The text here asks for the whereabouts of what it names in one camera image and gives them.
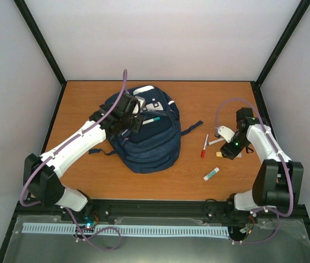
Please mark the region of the green capped white marker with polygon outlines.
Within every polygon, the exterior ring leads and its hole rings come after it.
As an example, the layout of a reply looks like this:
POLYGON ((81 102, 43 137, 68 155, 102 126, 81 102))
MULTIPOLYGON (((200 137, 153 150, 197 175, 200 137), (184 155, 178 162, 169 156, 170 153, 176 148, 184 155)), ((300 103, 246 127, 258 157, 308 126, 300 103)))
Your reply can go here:
POLYGON ((160 120, 160 117, 155 117, 155 118, 144 120, 142 124, 145 125, 145 124, 149 124, 149 123, 159 121, 159 120, 160 120))

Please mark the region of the purple capped white marker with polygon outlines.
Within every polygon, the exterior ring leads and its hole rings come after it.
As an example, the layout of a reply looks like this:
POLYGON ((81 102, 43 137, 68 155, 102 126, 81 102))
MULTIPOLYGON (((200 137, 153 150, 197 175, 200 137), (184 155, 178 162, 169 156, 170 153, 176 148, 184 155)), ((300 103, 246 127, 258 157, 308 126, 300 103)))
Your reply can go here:
POLYGON ((216 143, 222 142, 222 141, 225 141, 225 139, 224 138, 219 138, 219 139, 216 139, 214 141, 208 142, 208 145, 213 145, 213 144, 216 144, 216 143))

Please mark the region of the red capped white marker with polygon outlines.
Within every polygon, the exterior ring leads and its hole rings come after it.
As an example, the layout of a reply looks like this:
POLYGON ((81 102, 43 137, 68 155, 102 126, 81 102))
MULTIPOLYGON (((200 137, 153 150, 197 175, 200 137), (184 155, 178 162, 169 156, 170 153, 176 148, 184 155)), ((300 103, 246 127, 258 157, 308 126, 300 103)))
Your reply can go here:
POLYGON ((204 142, 204 145, 203 145, 203 148, 202 148, 202 151, 201 151, 201 155, 200 155, 201 158, 204 158, 204 156, 205 156, 206 148, 207 148, 207 145, 208 145, 208 139, 209 139, 209 133, 207 133, 206 137, 205 137, 205 142, 204 142))

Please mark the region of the navy blue student backpack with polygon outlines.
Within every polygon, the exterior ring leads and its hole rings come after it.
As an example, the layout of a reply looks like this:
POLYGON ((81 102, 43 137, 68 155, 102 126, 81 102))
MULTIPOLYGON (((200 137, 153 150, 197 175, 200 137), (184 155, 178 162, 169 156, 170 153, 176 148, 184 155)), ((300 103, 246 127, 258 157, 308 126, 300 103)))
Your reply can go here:
MULTIPOLYGON (((175 101, 156 86, 144 85, 124 93, 146 100, 146 104, 140 110, 144 120, 155 117, 160 117, 160 120, 142 124, 139 133, 120 132, 107 138, 113 149, 108 154, 118 155, 131 171, 139 174, 163 171, 173 166, 180 154, 181 138, 203 122, 198 121, 188 129, 182 130, 180 113, 175 101)), ((118 96, 118 93, 112 95, 102 105, 114 103, 118 96)))

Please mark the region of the green white glue stick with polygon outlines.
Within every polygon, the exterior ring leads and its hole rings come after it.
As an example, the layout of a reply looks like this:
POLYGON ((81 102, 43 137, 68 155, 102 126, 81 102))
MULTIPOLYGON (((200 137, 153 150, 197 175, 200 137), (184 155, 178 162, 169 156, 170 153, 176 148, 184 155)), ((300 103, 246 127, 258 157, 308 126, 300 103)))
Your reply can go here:
POLYGON ((214 175, 216 175, 218 172, 220 171, 220 169, 218 167, 216 167, 215 169, 211 170, 209 173, 207 173, 203 179, 205 181, 209 180, 210 178, 212 178, 214 175))

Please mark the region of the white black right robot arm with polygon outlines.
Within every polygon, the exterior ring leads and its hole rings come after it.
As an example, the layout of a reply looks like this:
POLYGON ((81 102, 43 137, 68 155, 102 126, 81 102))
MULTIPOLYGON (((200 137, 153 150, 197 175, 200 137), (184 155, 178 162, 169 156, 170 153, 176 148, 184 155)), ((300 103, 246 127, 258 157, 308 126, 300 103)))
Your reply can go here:
POLYGON ((253 146, 261 167, 252 189, 231 195, 236 211, 272 211, 289 217, 300 196, 303 165, 294 162, 278 145, 267 120, 243 107, 236 112, 236 131, 223 125, 216 127, 216 136, 225 144, 220 148, 224 158, 234 160, 242 150, 253 146))

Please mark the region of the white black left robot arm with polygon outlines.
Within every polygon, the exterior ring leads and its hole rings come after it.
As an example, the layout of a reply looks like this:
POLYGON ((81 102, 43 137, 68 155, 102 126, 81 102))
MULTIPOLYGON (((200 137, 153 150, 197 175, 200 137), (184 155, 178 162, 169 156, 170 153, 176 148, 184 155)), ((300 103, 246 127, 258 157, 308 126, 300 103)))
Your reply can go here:
POLYGON ((74 211, 80 220, 92 217, 93 206, 79 190, 64 186, 60 178, 81 156, 112 135, 130 130, 139 132, 145 99, 120 94, 112 104, 101 105, 89 120, 57 147, 40 156, 30 154, 24 163, 24 191, 29 191, 45 207, 59 205, 74 211))

